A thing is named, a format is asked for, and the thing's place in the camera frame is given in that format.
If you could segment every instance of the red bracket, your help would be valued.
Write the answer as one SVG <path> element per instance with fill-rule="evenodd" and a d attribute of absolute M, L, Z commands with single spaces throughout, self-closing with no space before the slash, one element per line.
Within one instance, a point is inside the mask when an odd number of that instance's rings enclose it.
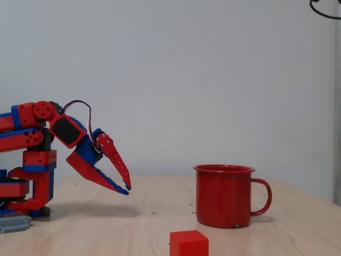
<path fill-rule="evenodd" d="M 129 171 L 124 164 L 122 158 L 118 154 L 118 151 L 113 144 L 112 139 L 105 133 L 100 133 L 96 138 L 97 145 L 104 152 L 104 154 L 110 159 L 111 163 L 115 166 L 116 170 L 119 172 L 123 181 L 128 186 L 130 190 L 132 188 L 130 182 Z"/>

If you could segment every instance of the white wall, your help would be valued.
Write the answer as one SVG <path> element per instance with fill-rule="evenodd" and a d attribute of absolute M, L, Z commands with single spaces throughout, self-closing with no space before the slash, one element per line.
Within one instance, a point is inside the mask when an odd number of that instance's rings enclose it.
<path fill-rule="evenodd" d="M 82 99 L 132 174 L 249 165 L 331 199 L 334 32 L 308 0 L 2 1 L 0 111 Z"/>
<path fill-rule="evenodd" d="M 341 17 L 341 5 L 337 3 Z M 341 21 L 336 22 L 334 202 L 341 206 Z"/>

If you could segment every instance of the red mug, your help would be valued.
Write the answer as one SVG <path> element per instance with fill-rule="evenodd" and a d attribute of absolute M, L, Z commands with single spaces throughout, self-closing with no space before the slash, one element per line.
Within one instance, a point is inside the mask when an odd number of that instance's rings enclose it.
<path fill-rule="evenodd" d="M 252 179 L 254 168 L 237 165 L 197 165 L 197 219 L 215 228 L 241 228 L 249 225 L 251 217 L 265 213 L 272 200 L 270 185 Z M 267 188 L 267 202 L 251 212 L 251 182 Z"/>

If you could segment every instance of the red robotic arm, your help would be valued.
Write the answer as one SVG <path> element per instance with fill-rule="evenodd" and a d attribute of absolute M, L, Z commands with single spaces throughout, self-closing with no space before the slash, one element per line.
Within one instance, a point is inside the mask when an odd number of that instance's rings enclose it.
<path fill-rule="evenodd" d="M 44 128 L 46 122 L 50 124 L 49 129 Z M 10 113 L 1 114 L 0 152 L 22 148 L 27 150 L 23 152 L 22 167 L 15 168 L 8 174 L 5 170 L 0 170 L 0 214 L 5 209 L 32 215 L 35 211 L 41 211 L 53 198 L 56 150 L 51 150 L 51 143 L 54 137 L 68 148 L 76 147 L 67 162 L 81 176 L 128 195 L 131 189 L 129 171 L 112 139 L 100 129 L 92 132 L 90 125 L 88 129 L 89 134 L 78 120 L 66 115 L 63 108 L 54 102 L 40 101 L 16 105 Z M 126 189 L 95 167 L 103 155 L 107 156 L 118 170 Z M 24 200 L 29 189 L 28 180 L 34 182 L 33 198 Z"/>

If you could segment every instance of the mug rim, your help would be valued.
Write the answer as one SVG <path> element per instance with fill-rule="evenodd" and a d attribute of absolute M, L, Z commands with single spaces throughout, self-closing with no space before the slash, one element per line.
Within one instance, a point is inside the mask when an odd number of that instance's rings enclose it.
<path fill-rule="evenodd" d="M 226 167 L 226 170 L 212 170 L 212 168 L 225 168 L 225 167 Z M 238 171 L 229 170 L 231 167 L 239 168 L 242 170 L 238 170 Z M 234 165 L 234 164 L 201 164 L 201 165 L 194 166 L 193 169 L 200 171 L 200 172 L 207 172 L 207 173 L 233 173 L 233 174 L 252 173 L 256 171 L 252 167 L 247 167 L 243 165 Z"/>

